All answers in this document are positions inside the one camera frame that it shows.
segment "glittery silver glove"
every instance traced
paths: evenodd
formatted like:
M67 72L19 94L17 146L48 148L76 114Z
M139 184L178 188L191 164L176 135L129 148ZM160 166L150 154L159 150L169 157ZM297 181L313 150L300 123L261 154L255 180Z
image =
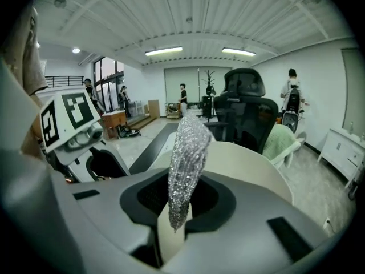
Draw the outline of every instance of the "glittery silver glove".
M168 176L169 221L178 230L186 221L190 198L204 169L212 133L191 112L177 128Z

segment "person in white shirt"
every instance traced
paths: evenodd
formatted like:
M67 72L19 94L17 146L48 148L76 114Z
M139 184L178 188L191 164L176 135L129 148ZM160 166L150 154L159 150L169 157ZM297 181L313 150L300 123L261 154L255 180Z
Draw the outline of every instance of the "person in white shirt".
M289 70L289 79L284 84L283 88L281 89L280 97L284 98L284 105L283 109L286 109L286 105L289 99L290 90L296 87L299 91L299 96L301 97L301 102L305 102L305 97L303 95L303 91L301 89L301 83L299 79L297 78L297 72L294 69Z

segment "railing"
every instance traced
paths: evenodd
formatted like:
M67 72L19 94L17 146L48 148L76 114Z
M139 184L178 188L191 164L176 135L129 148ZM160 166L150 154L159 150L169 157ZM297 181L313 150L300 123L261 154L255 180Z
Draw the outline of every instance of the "railing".
M46 76L48 87L82 86L84 76Z

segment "person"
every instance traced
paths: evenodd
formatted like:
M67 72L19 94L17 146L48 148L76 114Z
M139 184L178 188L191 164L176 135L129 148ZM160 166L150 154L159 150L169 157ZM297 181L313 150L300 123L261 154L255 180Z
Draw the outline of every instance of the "person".
M29 3L1 45L0 54L14 78L40 109L43 104L35 93L48 85L39 61L37 27L38 13L33 4ZM43 159L38 139L43 140L40 118L37 116L23 141L21 151L26 155Z
M85 83L85 87L86 87L86 92L87 94L89 95L91 101L92 101L92 104L94 105L94 107L96 109L98 109L98 97L96 96L96 92L95 92L95 88L91 85L91 80L86 78L84 80L84 83Z
M280 97L286 99L292 86L297 86L299 94L301 96L301 102L305 102L305 97L303 96L303 92L301 90L301 83L299 79L297 79L297 72L294 69L289 70L289 80L284 84L283 88L281 89Z
M130 118L132 115L129 112L129 97L127 94L127 87L125 85L123 85L120 89L120 92L118 94L119 97L119 104L121 105L120 108L122 110L125 110L125 115L127 118Z
M188 94L186 93L185 90L186 85L185 84L180 84L180 90L181 90L181 96L179 99L180 102L180 106L181 106L181 112L182 115L184 116L186 111L188 110Z

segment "power outlet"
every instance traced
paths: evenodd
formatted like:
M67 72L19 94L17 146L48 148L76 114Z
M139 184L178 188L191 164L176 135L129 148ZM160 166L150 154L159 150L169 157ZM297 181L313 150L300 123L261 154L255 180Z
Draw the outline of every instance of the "power outlet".
M327 227L330 226L330 224L328 222L331 222L329 217L326 218L325 223L323 224L323 229L327 229Z

